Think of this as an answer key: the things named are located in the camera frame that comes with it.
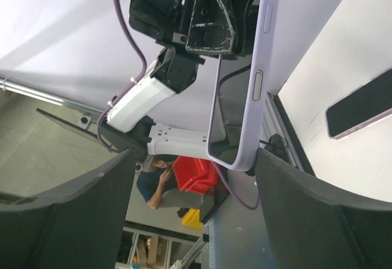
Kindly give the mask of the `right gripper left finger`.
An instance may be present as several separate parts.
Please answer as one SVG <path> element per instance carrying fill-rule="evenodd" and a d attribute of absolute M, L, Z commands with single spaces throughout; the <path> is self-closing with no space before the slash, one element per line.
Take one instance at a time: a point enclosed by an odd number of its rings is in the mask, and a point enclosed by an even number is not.
<path fill-rule="evenodd" d="M 1 205 L 1 268 L 114 268 L 135 175 L 129 151 Z"/>

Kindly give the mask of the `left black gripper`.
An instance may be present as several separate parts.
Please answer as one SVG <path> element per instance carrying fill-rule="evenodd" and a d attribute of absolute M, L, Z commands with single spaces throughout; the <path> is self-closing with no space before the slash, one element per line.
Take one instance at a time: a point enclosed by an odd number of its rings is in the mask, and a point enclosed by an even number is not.
<path fill-rule="evenodd" d="M 196 55 L 236 59 L 253 51 L 257 16 L 254 0 L 185 0 L 179 23 L 164 29 L 156 42 Z"/>

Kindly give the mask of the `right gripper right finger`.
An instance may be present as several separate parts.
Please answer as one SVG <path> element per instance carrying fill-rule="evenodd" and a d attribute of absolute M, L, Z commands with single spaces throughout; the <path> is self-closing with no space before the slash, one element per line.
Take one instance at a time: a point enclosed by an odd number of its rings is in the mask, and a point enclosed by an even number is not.
<path fill-rule="evenodd" d="M 278 268 L 391 268 L 391 203 L 355 194 L 259 149 L 255 176 Z"/>

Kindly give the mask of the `lilac silicone phone case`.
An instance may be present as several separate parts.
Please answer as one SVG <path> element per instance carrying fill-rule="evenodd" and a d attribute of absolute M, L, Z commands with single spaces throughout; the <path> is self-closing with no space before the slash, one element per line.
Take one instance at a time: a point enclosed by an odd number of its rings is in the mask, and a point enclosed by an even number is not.
<path fill-rule="evenodd" d="M 238 152 L 230 170 L 245 172 L 255 161 L 262 127 L 279 0 L 260 0 L 249 85 Z"/>

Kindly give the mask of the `phone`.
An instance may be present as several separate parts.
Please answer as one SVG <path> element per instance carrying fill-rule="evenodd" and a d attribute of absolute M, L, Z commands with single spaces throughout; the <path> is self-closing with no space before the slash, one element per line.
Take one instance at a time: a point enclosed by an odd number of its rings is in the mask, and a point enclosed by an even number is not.
<path fill-rule="evenodd" d="M 221 59 L 209 129 L 209 154 L 232 165 L 238 154 L 252 56 Z"/>
<path fill-rule="evenodd" d="M 328 136 L 340 139 L 391 114 L 391 69 L 331 104 L 325 112 Z"/>

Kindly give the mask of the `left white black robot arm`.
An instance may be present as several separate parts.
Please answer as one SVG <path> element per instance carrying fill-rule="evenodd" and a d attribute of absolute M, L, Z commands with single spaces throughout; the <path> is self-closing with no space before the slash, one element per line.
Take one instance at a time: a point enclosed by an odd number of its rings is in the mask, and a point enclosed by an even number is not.
<path fill-rule="evenodd" d="M 110 151 L 207 158 L 206 134 L 156 123 L 149 113 L 182 93 L 207 57 L 238 61 L 253 50 L 258 6 L 254 0 L 130 0 L 124 32 L 134 29 L 163 47 L 151 63 L 108 103 L 98 138 Z"/>

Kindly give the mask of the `phone in clear purple case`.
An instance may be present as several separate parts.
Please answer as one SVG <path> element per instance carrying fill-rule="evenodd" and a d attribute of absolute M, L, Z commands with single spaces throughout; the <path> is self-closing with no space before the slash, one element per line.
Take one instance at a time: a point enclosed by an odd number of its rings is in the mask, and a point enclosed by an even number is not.
<path fill-rule="evenodd" d="M 325 112 L 328 136 L 340 139 L 391 114 L 391 69 L 331 104 Z"/>

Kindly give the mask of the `person with dark shirt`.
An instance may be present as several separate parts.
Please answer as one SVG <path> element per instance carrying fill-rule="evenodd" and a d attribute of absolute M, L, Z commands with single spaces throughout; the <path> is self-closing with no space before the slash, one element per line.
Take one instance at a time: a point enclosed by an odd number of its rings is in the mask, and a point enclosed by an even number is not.
<path fill-rule="evenodd" d="M 197 209 L 202 203 L 198 193 L 181 191 L 172 170 L 176 155 L 160 154 L 152 157 L 147 171 L 141 171 L 137 189 L 153 210 L 160 208 Z"/>

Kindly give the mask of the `dark tilted monitor panel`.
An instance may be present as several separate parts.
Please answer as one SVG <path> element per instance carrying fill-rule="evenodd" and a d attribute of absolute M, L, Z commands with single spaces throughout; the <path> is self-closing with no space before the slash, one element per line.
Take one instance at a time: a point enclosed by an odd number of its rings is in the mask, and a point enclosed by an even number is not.
<path fill-rule="evenodd" d="M 50 121 L 56 123 L 57 125 L 61 126 L 62 128 L 71 131 L 74 134 L 77 134 L 83 138 L 86 138 L 94 143 L 101 144 L 99 141 L 98 137 L 96 134 L 77 126 L 76 124 L 73 124 L 71 122 L 68 122 L 62 118 L 59 118 L 55 115 L 52 115 L 51 113 L 46 112 L 45 110 L 36 108 L 36 112 L 40 113 L 42 116 L 46 117 L 46 119 L 49 119 Z"/>

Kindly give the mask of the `yellow plastic bin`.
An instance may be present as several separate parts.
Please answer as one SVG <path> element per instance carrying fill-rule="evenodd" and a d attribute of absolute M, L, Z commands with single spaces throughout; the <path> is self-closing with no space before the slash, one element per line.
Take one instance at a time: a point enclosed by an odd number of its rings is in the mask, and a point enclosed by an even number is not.
<path fill-rule="evenodd" d="M 191 229 L 202 229 L 200 210 L 190 209 L 182 218 L 182 225 Z"/>

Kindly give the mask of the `red plastic bin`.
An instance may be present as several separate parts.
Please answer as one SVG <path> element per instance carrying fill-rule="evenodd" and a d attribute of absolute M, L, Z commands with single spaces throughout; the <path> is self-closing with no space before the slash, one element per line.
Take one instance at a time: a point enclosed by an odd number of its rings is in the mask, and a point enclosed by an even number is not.
<path fill-rule="evenodd" d="M 180 156 L 172 169 L 180 191 L 206 194 L 219 179 L 213 163 L 206 159 Z"/>

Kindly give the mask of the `aluminium extrusion rail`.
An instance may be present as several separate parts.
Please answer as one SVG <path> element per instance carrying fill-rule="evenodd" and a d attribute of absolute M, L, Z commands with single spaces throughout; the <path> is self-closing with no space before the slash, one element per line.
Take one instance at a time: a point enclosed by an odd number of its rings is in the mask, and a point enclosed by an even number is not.
<path fill-rule="evenodd" d="M 266 96 L 260 138 L 277 146 L 277 148 L 273 150 L 275 156 L 299 170 L 304 171 L 295 146 L 274 101 L 274 96 L 270 93 Z"/>

